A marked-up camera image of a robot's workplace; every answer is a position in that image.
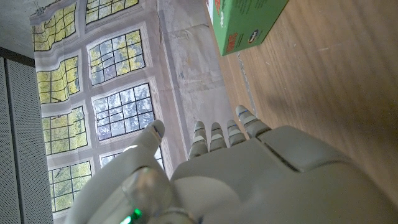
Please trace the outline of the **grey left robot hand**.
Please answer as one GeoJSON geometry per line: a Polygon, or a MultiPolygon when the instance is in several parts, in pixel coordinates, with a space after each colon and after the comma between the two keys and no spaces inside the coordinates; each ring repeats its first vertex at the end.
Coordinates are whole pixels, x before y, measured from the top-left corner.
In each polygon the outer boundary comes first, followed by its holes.
{"type": "Polygon", "coordinates": [[[154,155],[151,122],[82,188],[67,223],[396,223],[397,207],[342,152],[291,126],[272,129],[246,107],[226,131],[197,121],[189,157],[171,176],[154,155]]]}

